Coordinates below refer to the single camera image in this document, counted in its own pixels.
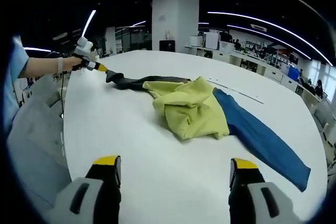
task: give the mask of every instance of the person's arm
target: person's arm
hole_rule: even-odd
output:
[[[82,62],[77,57],[70,57],[63,59],[62,71],[71,71],[73,66],[76,66]],[[41,58],[29,58],[26,66],[19,74],[19,78],[31,78],[39,77],[44,74],[51,74],[58,72],[58,59],[41,59]]]

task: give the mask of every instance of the white tabletop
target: white tabletop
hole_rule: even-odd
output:
[[[203,76],[259,99],[264,104],[214,84],[277,133],[311,168],[307,189],[301,193],[252,156],[235,136],[181,143],[163,126],[148,93],[115,89],[105,83],[103,72],[76,71],[69,81],[64,116],[71,178],[84,177],[99,157],[119,154],[120,223],[229,223],[233,157],[256,163],[265,181],[274,182],[292,199],[302,220],[314,214],[326,194],[326,157],[315,122],[294,92],[246,69],[187,54],[132,51],[101,62],[135,79]]]

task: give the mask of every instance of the white box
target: white box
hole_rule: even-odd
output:
[[[295,92],[296,88],[298,86],[298,83],[292,79],[290,79],[288,76],[283,76],[281,80],[281,85],[286,87],[287,89],[290,89],[291,91]]]
[[[281,63],[281,72],[284,73],[285,76],[287,76],[288,72],[289,72],[289,65],[282,62]]]
[[[205,47],[210,49],[217,49],[219,34],[214,32],[206,33]]]
[[[222,52],[233,52],[234,44],[225,41],[219,42],[219,50]]]
[[[190,46],[201,47],[202,37],[201,36],[190,36]]]

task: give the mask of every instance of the white drawer unit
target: white drawer unit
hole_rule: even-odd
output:
[[[288,76],[283,76],[281,85],[285,86],[287,89],[290,89],[291,91],[295,92],[296,88],[298,86],[298,83],[292,79],[290,79]]]
[[[223,61],[223,62],[226,62],[226,63],[230,62],[230,55],[228,55],[224,52],[213,51],[212,58],[214,60],[219,60],[219,61]]]
[[[283,74],[266,68],[264,76],[273,81],[281,83]]]

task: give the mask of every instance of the light blue sleeve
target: light blue sleeve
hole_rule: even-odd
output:
[[[26,50],[23,48],[20,42],[16,38],[13,38],[13,41],[14,49],[12,53],[12,58],[10,59],[11,61],[9,62],[12,82],[16,81],[29,58]]]

